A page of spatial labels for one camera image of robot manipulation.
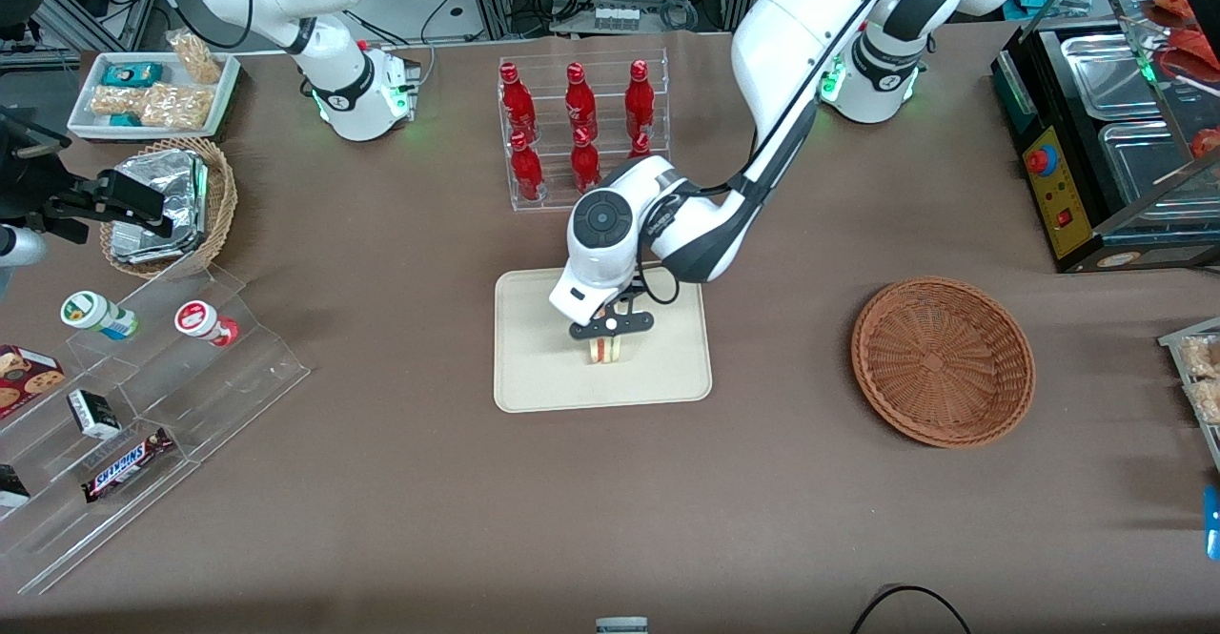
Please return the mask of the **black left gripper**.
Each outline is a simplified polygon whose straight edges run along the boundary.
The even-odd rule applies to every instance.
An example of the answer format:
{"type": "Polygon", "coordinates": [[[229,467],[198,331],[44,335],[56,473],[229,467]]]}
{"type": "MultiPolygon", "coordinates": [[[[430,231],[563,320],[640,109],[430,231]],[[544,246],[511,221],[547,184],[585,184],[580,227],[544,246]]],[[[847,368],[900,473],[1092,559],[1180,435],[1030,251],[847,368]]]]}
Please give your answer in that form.
{"type": "Polygon", "coordinates": [[[648,291],[643,276],[634,276],[628,285],[610,302],[601,305],[588,324],[570,324],[569,337],[575,341],[586,341],[589,363],[597,365],[597,339],[619,339],[619,361],[630,357],[633,337],[631,334],[648,333],[658,326],[653,313],[636,311],[634,302],[648,291]]]}

